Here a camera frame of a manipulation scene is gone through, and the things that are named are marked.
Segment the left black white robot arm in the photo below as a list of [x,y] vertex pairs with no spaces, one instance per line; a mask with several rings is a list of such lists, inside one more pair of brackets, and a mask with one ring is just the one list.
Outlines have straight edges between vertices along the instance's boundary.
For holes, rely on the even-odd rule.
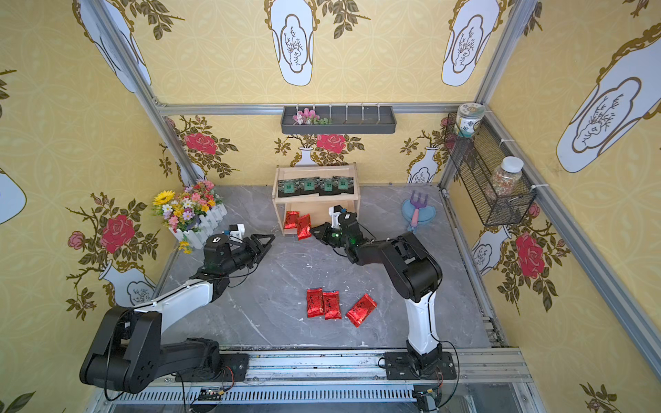
[[222,296],[233,279],[242,277],[243,269],[257,268],[274,241],[272,234],[209,237],[203,264],[184,284],[145,304],[114,306],[106,312],[79,380],[129,394],[138,394],[153,380],[168,375],[182,382],[243,381],[247,354],[221,354],[218,342],[201,337],[164,344],[162,335],[189,313]]

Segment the wooden two-tier shelf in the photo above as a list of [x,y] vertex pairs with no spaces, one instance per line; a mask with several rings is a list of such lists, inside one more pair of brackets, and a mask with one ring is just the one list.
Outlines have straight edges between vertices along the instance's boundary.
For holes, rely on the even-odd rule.
[[[332,178],[351,177],[354,179],[353,194],[299,194],[297,196],[280,197],[278,194],[278,183],[280,180],[293,180],[299,178]],[[312,226],[330,222],[329,209],[341,205],[350,212],[359,214],[361,211],[361,189],[359,187],[356,163],[343,166],[305,166],[305,167],[277,167],[275,169],[274,186],[271,196],[278,225],[283,236],[296,235],[296,230],[285,229],[284,222],[286,213],[289,211],[299,212],[301,215],[309,214]]]

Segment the green tea bag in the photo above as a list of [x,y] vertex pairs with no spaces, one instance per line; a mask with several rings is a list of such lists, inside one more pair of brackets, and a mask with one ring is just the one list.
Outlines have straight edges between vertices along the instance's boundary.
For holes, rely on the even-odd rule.
[[333,177],[324,177],[318,180],[318,194],[320,196],[333,196],[341,193],[337,180]]
[[297,180],[300,195],[319,193],[319,177],[304,177]]
[[279,180],[277,182],[277,196],[286,198],[301,194],[299,181],[297,179]]
[[335,184],[337,184],[337,192],[339,194],[354,194],[355,180],[353,177],[335,177]]

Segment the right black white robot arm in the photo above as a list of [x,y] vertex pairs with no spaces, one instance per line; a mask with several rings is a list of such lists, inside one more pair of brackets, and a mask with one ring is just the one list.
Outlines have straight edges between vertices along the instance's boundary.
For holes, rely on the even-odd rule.
[[311,229],[311,234],[332,249],[343,249],[358,266],[380,264],[394,289],[405,300],[409,326],[407,362],[418,377],[429,376],[442,366],[442,341],[434,316],[442,269],[412,232],[384,240],[368,239],[357,214],[341,212],[332,223]]

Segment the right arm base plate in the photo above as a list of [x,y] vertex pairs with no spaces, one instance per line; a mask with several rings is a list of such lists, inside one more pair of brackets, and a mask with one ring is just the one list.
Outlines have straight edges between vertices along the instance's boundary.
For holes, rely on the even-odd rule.
[[458,376],[449,352],[422,358],[407,352],[388,352],[384,361],[388,380],[456,380]]

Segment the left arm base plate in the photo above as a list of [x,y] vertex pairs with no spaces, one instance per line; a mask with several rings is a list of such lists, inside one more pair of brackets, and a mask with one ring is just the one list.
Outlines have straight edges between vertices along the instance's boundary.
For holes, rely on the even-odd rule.
[[244,382],[250,356],[244,353],[215,354],[211,359],[208,381]]

